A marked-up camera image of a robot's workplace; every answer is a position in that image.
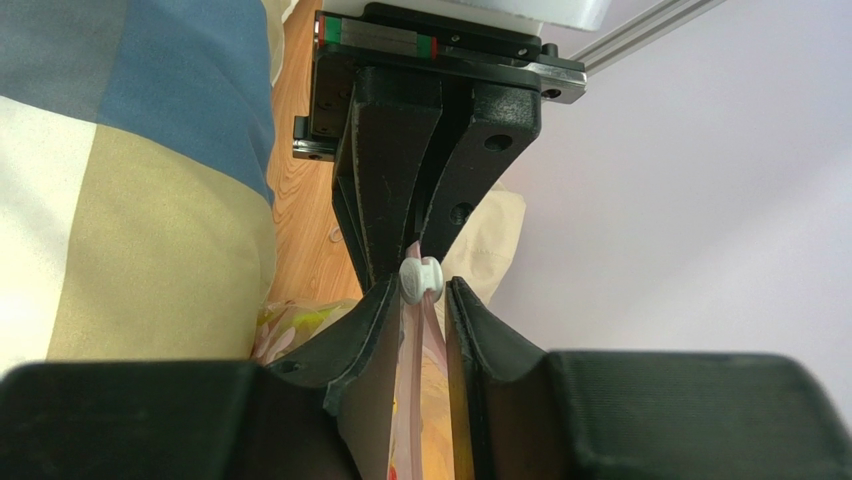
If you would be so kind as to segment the clear zip top bag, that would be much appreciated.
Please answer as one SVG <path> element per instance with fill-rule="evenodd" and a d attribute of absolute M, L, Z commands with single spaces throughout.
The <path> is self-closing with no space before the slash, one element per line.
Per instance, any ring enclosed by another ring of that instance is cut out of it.
<path fill-rule="evenodd" d="M 288 479 L 420 479 L 430 433 L 448 444 L 440 262 L 419 241 L 357 301 L 267 305 L 251 357 L 283 383 Z"/>

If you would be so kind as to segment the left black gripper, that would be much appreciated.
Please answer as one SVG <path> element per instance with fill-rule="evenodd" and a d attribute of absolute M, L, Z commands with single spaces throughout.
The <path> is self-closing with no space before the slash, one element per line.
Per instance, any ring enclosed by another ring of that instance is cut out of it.
<path fill-rule="evenodd" d="M 362 291 L 396 272 L 415 241 L 413 197 L 442 115 L 439 79 L 383 67 L 508 85 L 475 83 L 451 113 L 420 236 L 422 253 L 442 260 L 538 137 L 539 92 L 561 104 L 586 92 L 585 66 L 539 31 L 533 20 L 445 1 L 325 1 L 316 11 L 311 104 L 294 121 L 292 152 L 332 162 L 339 144 L 332 205 Z"/>

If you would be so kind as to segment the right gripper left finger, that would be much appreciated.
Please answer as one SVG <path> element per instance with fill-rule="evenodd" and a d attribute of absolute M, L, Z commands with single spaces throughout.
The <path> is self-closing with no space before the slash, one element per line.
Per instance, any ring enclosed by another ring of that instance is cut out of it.
<path fill-rule="evenodd" d="M 28 364 L 1 383 L 5 479 L 384 479 L 399 283 L 262 366 Z"/>

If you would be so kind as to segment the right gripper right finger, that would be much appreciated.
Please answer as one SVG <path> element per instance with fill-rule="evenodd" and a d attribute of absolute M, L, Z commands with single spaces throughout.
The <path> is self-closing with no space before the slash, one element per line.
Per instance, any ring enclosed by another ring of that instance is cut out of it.
<path fill-rule="evenodd" d="M 545 351 L 444 293 L 459 479 L 847 479 L 851 437 L 778 355 Z"/>

